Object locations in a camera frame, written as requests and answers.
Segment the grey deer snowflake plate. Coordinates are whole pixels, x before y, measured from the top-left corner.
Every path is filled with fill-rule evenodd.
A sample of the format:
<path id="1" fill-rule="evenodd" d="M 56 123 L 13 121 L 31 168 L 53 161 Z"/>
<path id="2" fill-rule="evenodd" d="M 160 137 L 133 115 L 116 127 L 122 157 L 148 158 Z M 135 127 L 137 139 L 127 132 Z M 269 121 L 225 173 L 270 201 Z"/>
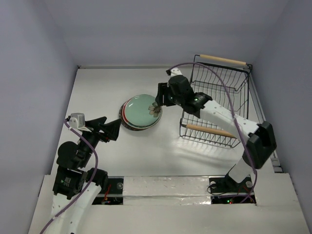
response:
<path id="1" fill-rule="evenodd" d="M 146 130 L 149 129 L 149 128 L 152 128 L 153 126 L 155 126 L 155 125 L 160 121 L 161 116 L 162 116 L 162 115 L 160 115 L 160 117 L 156 120 L 156 122 L 154 122 L 153 124 L 151 124 L 151 125 L 149 125 L 149 126 L 147 126 L 147 127 L 136 127 L 136 128 L 146 128 Z"/>

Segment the green leaf plate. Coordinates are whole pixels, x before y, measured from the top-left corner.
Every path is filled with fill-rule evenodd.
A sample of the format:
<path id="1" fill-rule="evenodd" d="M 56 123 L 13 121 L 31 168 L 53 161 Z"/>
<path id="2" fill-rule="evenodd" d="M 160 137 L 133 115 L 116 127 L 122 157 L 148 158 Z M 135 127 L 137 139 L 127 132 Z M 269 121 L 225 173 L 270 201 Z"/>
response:
<path id="1" fill-rule="evenodd" d="M 130 125 L 145 128 L 158 122 L 162 115 L 162 108 L 154 96 L 140 94 L 125 102 L 122 114 Z"/>

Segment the red teal flower plate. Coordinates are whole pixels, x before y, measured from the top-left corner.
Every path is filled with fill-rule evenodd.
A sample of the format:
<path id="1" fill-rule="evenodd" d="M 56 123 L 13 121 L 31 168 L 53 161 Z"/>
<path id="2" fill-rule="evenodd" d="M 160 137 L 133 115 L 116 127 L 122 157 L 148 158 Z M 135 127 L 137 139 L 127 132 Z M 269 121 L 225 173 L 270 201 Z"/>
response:
<path id="1" fill-rule="evenodd" d="M 162 108 L 156 103 L 130 101 L 125 102 L 123 115 L 125 121 L 134 127 L 147 127 L 162 115 Z"/>

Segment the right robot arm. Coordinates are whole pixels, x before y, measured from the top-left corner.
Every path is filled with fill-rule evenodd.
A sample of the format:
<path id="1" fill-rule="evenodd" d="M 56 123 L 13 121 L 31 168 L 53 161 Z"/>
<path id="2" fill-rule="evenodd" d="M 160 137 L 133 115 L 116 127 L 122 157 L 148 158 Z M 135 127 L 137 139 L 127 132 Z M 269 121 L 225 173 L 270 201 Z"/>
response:
<path id="1" fill-rule="evenodd" d="M 240 140 L 244 147 L 241 159 L 224 176 L 223 185 L 236 191 L 251 173 L 256 174 L 276 150 L 273 126 L 264 121 L 254 121 L 236 115 L 203 92 L 194 92 L 183 75 L 159 83 L 156 102 L 159 106 L 180 106 L 184 112 L 209 121 Z"/>

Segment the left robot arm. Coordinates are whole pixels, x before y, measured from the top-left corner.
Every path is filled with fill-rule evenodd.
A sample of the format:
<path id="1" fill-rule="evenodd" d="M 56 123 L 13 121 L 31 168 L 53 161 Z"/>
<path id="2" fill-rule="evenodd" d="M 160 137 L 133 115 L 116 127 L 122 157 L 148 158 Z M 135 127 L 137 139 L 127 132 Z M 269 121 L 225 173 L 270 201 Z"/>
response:
<path id="1" fill-rule="evenodd" d="M 70 114 L 64 120 L 78 142 L 67 141 L 58 148 L 50 220 L 41 233 L 77 234 L 97 195 L 108 195 L 115 187 L 108 173 L 98 168 L 95 151 L 99 142 L 118 138 L 121 120 L 106 120 L 100 117 L 86 121 L 82 113 Z"/>

